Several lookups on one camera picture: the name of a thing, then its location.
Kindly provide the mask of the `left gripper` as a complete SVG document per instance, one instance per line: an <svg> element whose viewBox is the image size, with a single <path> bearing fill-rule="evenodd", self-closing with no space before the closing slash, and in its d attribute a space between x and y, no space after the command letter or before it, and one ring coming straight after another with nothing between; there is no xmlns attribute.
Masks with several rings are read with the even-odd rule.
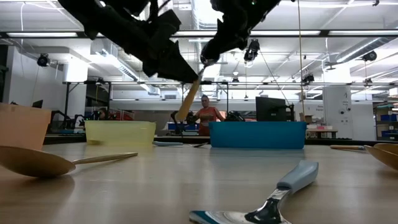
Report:
<svg viewBox="0 0 398 224"><path fill-rule="evenodd" d="M182 57L178 41L170 39L180 25L173 10L151 21L122 18L124 34L119 45L142 62L148 77L157 74L160 78L193 83L198 79L197 73Z"/></svg>

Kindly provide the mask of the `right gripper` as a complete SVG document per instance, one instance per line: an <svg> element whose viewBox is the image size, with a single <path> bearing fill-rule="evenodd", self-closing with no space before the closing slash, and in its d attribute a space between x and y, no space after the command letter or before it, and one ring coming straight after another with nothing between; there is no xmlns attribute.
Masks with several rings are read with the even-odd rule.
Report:
<svg viewBox="0 0 398 224"><path fill-rule="evenodd" d="M204 65L214 65L220 55L247 46L249 12L255 6L250 0L215 0L214 10L222 12L218 31L202 48L200 60Z"/></svg>

